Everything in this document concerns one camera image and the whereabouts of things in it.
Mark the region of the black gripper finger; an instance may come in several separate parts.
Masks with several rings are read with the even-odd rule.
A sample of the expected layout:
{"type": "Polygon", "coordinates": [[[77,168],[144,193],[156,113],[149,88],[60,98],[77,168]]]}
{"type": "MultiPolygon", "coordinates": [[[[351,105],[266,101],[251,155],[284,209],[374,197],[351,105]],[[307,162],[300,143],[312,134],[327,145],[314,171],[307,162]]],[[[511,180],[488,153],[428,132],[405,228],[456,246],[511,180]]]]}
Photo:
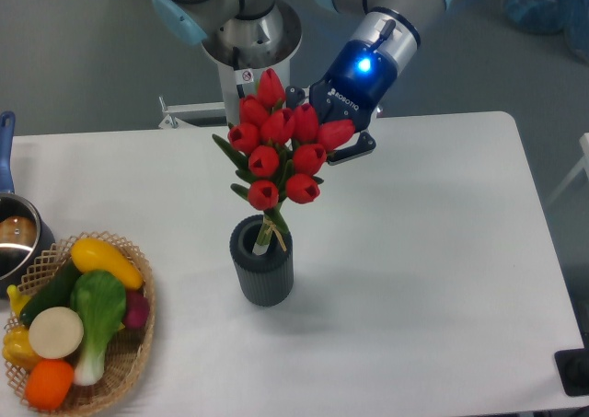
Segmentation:
{"type": "Polygon", "coordinates": [[[288,86],[285,89],[285,107],[294,110],[296,107],[309,103],[310,87],[288,86]]]}
{"type": "Polygon", "coordinates": [[[338,165],[355,158],[371,154],[376,148],[375,138],[368,131],[358,133],[354,145],[334,150],[328,154],[329,165],[338,165]]]}

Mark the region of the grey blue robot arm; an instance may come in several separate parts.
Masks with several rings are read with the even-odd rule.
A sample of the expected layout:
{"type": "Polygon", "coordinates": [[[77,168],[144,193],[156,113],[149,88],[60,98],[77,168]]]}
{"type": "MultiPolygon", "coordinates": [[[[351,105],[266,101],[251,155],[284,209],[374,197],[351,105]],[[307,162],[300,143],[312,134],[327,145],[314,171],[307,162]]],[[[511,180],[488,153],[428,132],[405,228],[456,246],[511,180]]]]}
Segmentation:
{"type": "MultiPolygon", "coordinates": [[[[349,119],[358,140],[330,158],[338,164],[371,153],[368,127],[382,97],[422,42],[423,32],[452,0],[315,0],[338,13],[358,13],[362,21],[327,72],[309,87],[288,87],[286,104],[309,102],[321,122],[349,119]]],[[[238,102],[251,93],[263,71],[290,80],[290,61],[302,29],[299,16],[283,0],[152,0],[157,15],[177,38],[200,45],[216,63],[229,122],[238,102]]]]}

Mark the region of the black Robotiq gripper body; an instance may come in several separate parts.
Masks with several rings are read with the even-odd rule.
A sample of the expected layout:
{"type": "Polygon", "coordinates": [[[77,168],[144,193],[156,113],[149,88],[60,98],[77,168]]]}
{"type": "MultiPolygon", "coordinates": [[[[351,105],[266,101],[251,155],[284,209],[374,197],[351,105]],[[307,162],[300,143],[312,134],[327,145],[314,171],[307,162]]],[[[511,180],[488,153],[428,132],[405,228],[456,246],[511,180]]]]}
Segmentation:
{"type": "Polygon", "coordinates": [[[375,7],[341,49],[326,74],[309,88],[309,103],[322,123],[349,119],[357,133],[421,44],[401,14],[375,7]]]}

